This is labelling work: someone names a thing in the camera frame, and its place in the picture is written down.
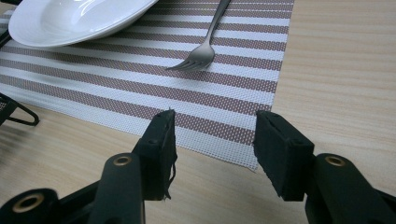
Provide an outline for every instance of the wooden table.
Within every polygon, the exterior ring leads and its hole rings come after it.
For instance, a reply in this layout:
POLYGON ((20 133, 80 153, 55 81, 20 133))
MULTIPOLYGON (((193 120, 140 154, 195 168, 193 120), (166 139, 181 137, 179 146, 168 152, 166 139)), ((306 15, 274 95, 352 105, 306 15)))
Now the wooden table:
MULTIPOLYGON (((273 111, 396 195, 396 2, 295 0, 273 111)), ((0 127, 0 204, 28 189, 59 197, 97 180, 138 136, 29 106, 37 127, 0 127)), ((146 202, 147 223, 306 223, 257 173, 178 149, 172 200, 146 202)))

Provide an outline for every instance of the woven placemat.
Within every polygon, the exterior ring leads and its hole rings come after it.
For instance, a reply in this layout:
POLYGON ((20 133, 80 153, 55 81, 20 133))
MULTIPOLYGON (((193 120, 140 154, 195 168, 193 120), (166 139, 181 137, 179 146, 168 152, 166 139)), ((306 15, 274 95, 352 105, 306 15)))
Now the woven placemat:
MULTIPOLYGON (((218 2, 160 0, 121 32, 72 46, 11 40, 0 49, 0 92, 138 135, 172 108, 179 146, 256 169, 255 112, 273 104, 293 1, 232 0, 212 40, 214 62, 165 71, 204 41, 218 2)), ((11 14, 0 18, 3 30, 11 14)))

